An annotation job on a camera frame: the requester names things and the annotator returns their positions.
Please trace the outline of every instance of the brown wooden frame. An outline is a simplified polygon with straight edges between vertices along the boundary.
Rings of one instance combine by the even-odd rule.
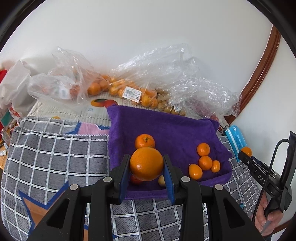
[[[269,71],[273,61],[274,57],[276,55],[279,41],[281,39],[281,34],[276,29],[275,26],[272,26],[269,40],[267,42],[267,46],[265,48],[265,51],[261,57],[261,60],[259,64],[257,65],[253,75],[251,76],[249,82],[242,90],[242,100],[240,104],[240,111],[238,115],[242,112],[242,110],[246,107],[246,105],[249,103],[251,98],[254,96],[256,91],[258,90],[259,86],[263,82],[267,72]],[[227,123],[230,125],[234,120],[235,116],[225,116],[225,119]]]

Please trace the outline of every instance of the purple towel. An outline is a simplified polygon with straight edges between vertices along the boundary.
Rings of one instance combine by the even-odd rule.
[[[228,159],[231,154],[216,135],[218,122],[126,106],[110,106],[107,110],[111,120],[110,170],[120,165],[124,154],[134,153],[137,136],[149,134],[155,140],[155,148],[162,155],[168,154],[172,164],[181,168],[186,176],[189,176],[188,165],[197,164],[199,160],[196,147],[202,142],[207,143],[211,149],[209,156],[220,161],[221,170],[218,173],[203,171],[199,183],[213,186],[225,184],[230,179],[232,171]],[[167,197],[166,189],[160,187],[157,181],[143,182],[139,186],[129,184],[126,199]]]

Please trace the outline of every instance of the gray checkered tablecloth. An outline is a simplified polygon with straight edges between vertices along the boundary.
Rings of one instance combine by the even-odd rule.
[[[85,186],[108,174],[108,135],[65,134],[76,126],[75,121],[30,117],[16,128],[1,182],[2,219],[15,240],[25,241],[32,225],[19,191],[46,205],[65,182]],[[244,164],[237,163],[226,137],[219,139],[232,153],[232,176],[224,187],[250,216],[258,198],[256,183]],[[167,199],[125,200],[111,207],[116,241],[178,240],[181,216],[182,206],[172,206]],[[208,240],[205,204],[203,216]],[[85,225],[88,219],[89,206]]]

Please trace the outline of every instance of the screw head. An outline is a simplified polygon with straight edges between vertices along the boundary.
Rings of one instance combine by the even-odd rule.
[[[70,186],[70,190],[71,190],[71,191],[75,191],[77,188],[78,188],[78,185],[77,185],[77,184],[72,184],[72,185]]]
[[[219,191],[223,190],[223,186],[221,184],[216,184],[215,188]]]
[[[112,181],[112,177],[104,177],[103,181],[109,183]]]
[[[187,183],[187,182],[190,181],[190,178],[189,178],[189,177],[186,177],[186,176],[183,176],[183,177],[181,178],[181,180],[182,180],[182,182]]]

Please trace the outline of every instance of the blue package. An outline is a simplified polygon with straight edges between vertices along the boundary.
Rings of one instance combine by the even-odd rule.
[[[237,155],[243,147],[247,146],[240,129],[237,126],[231,126],[225,131],[225,134],[237,158],[237,162],[240,162]]]

